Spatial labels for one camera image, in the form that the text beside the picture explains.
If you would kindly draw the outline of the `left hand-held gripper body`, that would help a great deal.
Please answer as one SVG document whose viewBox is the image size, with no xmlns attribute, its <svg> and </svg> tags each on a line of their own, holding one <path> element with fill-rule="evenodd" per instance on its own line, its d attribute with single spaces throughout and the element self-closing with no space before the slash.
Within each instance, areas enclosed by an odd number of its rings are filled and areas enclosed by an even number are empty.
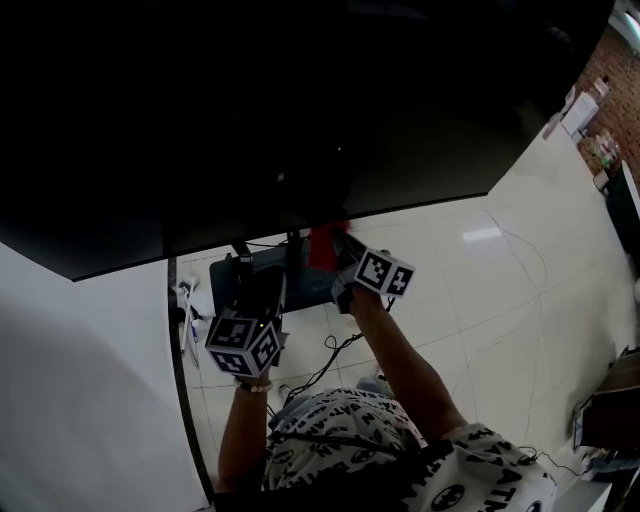
<svg viewBox="0 0 640 512">
<path fill-rule="evenodd" d="M 285 298 L 286 274 L 281 266 L 262 269 L 236 287 L 205 344 L 221 372 L 258 378 L 279 362 L 286 340 Z"/>
</svg>

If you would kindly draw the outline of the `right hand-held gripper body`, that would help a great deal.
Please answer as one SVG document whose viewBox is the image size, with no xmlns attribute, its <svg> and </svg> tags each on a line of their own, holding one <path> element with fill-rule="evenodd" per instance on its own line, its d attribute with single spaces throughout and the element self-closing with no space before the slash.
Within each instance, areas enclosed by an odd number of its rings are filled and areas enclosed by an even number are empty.
<svg viewBox="0 0 640 512">
<path fill-rule="evenodd" d="M 415 275 L 415 267 L 388 252 L 367 246 L 362 256 L 336 255 L 337 277 L 331 294 L 340 314 L 350 312 L 352 288 L 358 284 L 386 297 L 403 297 Z"/>
</svg>

